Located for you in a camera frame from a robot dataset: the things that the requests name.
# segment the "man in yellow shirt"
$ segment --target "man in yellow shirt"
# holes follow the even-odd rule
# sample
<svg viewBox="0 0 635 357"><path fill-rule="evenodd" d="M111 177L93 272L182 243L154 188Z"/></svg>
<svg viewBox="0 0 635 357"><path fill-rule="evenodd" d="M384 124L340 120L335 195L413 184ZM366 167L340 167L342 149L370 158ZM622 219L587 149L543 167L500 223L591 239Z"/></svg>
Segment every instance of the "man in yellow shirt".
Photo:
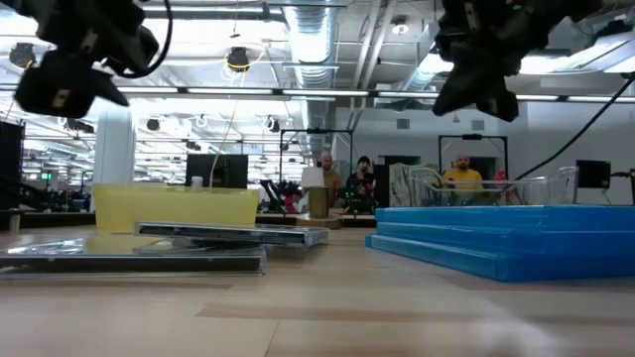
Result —
<svg viewBox="0 0 635 357"><path fill-rule="evenodd" d="M469 157L467 155L456 156L455 167L444 173L444 179L449 180L448 184L453 184L459 189L483 189L481 183L460 183L461 181L482 181L483 178L478 171L469 168Z"/></svg>

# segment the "man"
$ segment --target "man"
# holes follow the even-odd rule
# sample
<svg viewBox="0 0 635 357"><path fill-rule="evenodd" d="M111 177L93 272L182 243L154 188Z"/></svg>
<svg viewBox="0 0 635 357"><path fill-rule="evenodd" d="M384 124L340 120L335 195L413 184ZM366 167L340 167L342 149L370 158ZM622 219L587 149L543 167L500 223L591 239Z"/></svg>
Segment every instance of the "man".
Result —
<svg viewBox="0 0 635 357"><path fill-rule="evenodd" d="M341 176L333 169L333 156L330 152L322 152L319 156L321 171L324 174L324 184L328 187L328 204L335 206L335 193L342 188Z"/></svg>
<svg viewBox="0 0 635 357"><path fill-rule="evenodd" d="M454 162L454 168L444 173L444 179L450 180L456 188L459 189L483 189L481 183L460 183L461 181L482 181L483 178L478 171L469 168L469 157L467 155L458 155Z"/></svg>

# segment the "stack of blue cases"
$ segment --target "stack of blue cases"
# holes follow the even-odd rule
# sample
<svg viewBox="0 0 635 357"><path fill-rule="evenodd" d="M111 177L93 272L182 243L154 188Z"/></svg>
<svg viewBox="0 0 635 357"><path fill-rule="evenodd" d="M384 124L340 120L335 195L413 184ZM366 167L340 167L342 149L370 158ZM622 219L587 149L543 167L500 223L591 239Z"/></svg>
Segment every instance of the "stack of blue cases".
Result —
<svg viewBox="0 0 635 357"><path fill-rule="evenodd" d="M385 208L366 246L501 282L635 276L635 207Z"/></svg>

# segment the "yellow shirt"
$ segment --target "yellow shirt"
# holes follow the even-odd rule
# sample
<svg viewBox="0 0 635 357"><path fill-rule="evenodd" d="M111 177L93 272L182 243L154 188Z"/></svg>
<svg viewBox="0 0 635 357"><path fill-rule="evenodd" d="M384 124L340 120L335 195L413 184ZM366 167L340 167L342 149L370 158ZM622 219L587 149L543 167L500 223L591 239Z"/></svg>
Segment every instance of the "yellow shirt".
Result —
<svg viewBox="0 0 635 357"><path fill-rule="evenodd" d="M453 184L456 188L460 189L483 189L483 185L480 183L463 183L461 181L480 181L483 180L481 175L474 170L459 170L450 169L445 172L444 179L449 180L446 184Z"/></svg>

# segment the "white column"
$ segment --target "white column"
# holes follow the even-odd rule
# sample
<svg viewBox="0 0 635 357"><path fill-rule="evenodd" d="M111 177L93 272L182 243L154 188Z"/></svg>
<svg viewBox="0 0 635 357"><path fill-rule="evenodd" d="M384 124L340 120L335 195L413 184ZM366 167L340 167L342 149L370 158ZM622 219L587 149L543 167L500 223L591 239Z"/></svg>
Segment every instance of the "white column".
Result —
<svg viewBox="0 0 635 357"><path fill-rule="evenodd" d="M60 172L57 170L51 170L51 177L49 178L49 190L60 189Z"/></svg>
<svg viewBox="0 0 635 357"><path fill-rule="evenodd" d="M98 105L99 119L93 187L95 183L132 183L137 127L130 108L104 100L94 105Z"/></svg>

